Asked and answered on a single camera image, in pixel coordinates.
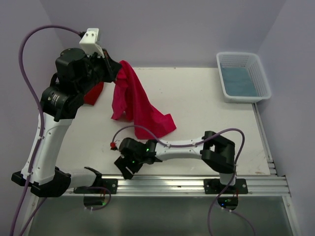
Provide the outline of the crimson pink t shirt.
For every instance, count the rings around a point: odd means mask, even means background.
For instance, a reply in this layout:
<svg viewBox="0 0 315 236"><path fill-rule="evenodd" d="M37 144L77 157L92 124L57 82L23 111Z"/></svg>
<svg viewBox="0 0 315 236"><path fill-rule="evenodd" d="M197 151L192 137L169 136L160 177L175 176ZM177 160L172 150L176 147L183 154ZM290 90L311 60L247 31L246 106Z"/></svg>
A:
<svg viewBox="0 0 315 236"><path fill-rule="evenodd" d="M111 119L124 117L136 126L151 131L157 138L162 138L177 128L170 114L164 115L149 101L147 94L131 65L120 61L120 69L113 93Z"/></svg>

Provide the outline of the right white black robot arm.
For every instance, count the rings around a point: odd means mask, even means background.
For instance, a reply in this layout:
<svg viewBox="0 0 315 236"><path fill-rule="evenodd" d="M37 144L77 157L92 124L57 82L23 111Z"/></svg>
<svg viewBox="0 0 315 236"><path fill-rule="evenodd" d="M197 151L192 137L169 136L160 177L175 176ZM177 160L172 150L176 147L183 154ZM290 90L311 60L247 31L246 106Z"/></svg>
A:
<svg viewBox="0 0 315 236"><path fill-rule="evenodd" d="M114 162L124 179L132 179L144 164L152 165L172 159L196 159L203 161L219 173L219 187L225 193L237 187L235 166L235 143L213 131L190 141L162 141L157 139L140 142L124 138L118 150L120 157Z"/></svg>

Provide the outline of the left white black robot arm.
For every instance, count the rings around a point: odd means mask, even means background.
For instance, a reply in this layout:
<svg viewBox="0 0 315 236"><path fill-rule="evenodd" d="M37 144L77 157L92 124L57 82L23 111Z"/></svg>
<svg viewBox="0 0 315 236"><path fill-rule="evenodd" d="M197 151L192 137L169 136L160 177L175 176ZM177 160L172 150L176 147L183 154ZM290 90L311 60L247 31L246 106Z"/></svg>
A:
<svg viewBox="0 0 315 236"><path fill-rule="evenodd" d="M30 188L41 198L59 197L70 188L82 188L91 193L103 191L102 174L84 167L75 171L62 171L56 161L63 139L84 97L99 83L116 80L122 65L101 49L102 56L88 56L82 49L70 48L56 59L56 73L49 87L42 93L37 137L24 168L12 174L11 180Z"/></svg>

